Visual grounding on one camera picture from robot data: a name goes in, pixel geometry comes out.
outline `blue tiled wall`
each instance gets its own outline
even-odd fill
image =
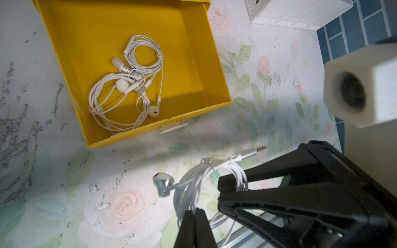
[[[397,0],[354,0],[354,6],[317,31],[324,64],[397,34]],[[342,152],[345,124],[336,118]]]

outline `floral tablecloth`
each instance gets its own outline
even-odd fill
[[[162,136],[154,131],[86,149],[41,18],[30,1],[0,9],[0,247],[172,247],[178,229],[170,198],[152,176],[178,181],[201,158],[227,158],[252,146],[267,151],[254,167],[300,143],[340,149],[334,116],[322,101],[324,66],[316,32],[252,25],[242,0],[213,0],[209,20],[235,103]],[[213,216],[216,171],[200,206]],[[251,184],[275,187],[280,179]],[[230,221],[216,230],[217,241]]]

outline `yellow tray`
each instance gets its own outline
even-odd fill
[[[209,1],[33,0],[33,3],[54,47],[88,148],[110,145],[233,102],[208,22]],[[157,118],[148,116],[140,128],[111,137],[89,112],[88,95],[102,77],[117,73],[112,65],[113,57],[126,62],[123,52],[132,35],[150,37],[163,51],[161,111]],[[146,47],[138,47],[136,57],[143,65],[157,59],[155,52]],[[160,78],[157,75],[146,91],[154,105]],[[121,93],[114,92],[107,106],[120,97]],[[133,123],[139,114],[136,99],[136,94],[129,94],[107,117],[120,123]]]

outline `white box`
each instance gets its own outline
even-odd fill
[[[353,0],[245,0],[251,23],[316,31],[353,7]]]

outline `in-ear earphone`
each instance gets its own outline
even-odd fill
[[[150,66],[143,66],[137,63],[137,59],[135,57],[135,49],[138,46],[148,46],[157,52],[157,61]],[[94,85],[90,94],[89,94],[89,110],[93,114],[96,122],[106,130],[109,130],[112,134],[113,132],[124,132],[134,128],[137,128],[142,125],[143,121],[146,119],[147,115],[151,117],[158,117],[160,114],[160,102],[161,102],[161,89],[163,85],[163,53],[160,49],[160,46],[156,44],[152,39],[143,36],[143,35],[134,35],[131,37],[128,45],[124,51],[124,57],[128,61],[128,64],[124,64],[123,61],[119,58],[113,58],[112,64],[116,67],[120,74],[109,74],[106,75],[103,79],[101,79],[98,83]],[[161,83],[160,83],[160,93],[157,99],[156,106],[150,106],[150,101],[146,96],[146,89],[151,85],[154,77],[159,71],[162,71],[161,75]],[[105,98],[105,100],[101,103],[98,103],[97,99],[103,85],[111,80],[117,79],[116,84],[113,89],[109,93],[109,95]],[[123,98],[119,101],[115,106],[111,107],[108,110],[103,109],[103,104],[110,97],[111,93],[117,89],[117,91],[124,93]],[[137,99],[137,110],[140,113],[137,120],[134,123],[124,124],[118,123],[115,121],[109,120],[105,113],[117,107],[131,92],[135,90],[138,93]],[[143,102],[143,111],[138,109],[138,102],[142,100]],[[97,116],[102,119],[102,123],[98,120]]]
[[[231,156],[226,160],[214,158],[203,158],[195,167],[191,168],[179,181],[174,183],[174,178],[165,173],[157,173],[153,177],[153,184],[157,188],[160,197],[167,197],[171,190],[175,189],[173,195],[173,205],[178,218],[178,227],[181,226],[183,216],[186,210],[196,211],[200,199],[201,185],[203,181],[210,176],[215,170],[224,168],[230,171],[236,180],[236,191],[248,191],[248,179],[244,170],[237,164],[243,159],[256,155],[258,152],[266,149],[266,146],[249,148]],[[210,220],[211,229],[217,228],[228,219],[224,214],[217,212]],[[229,240],[235,222],[231,225],[228,235],[218,246],[223,247]]]
[[[154,105],[150,106],[148,115],[156,118],[160,114],[160,103],[161,103],[161,96],[158,96],[157,106],[154,106]]]
[[[157,188],[159,197],[167,197],[171,190],[175,189],[174,178],[171,175],[159,172],[153,177],[153,184]]]

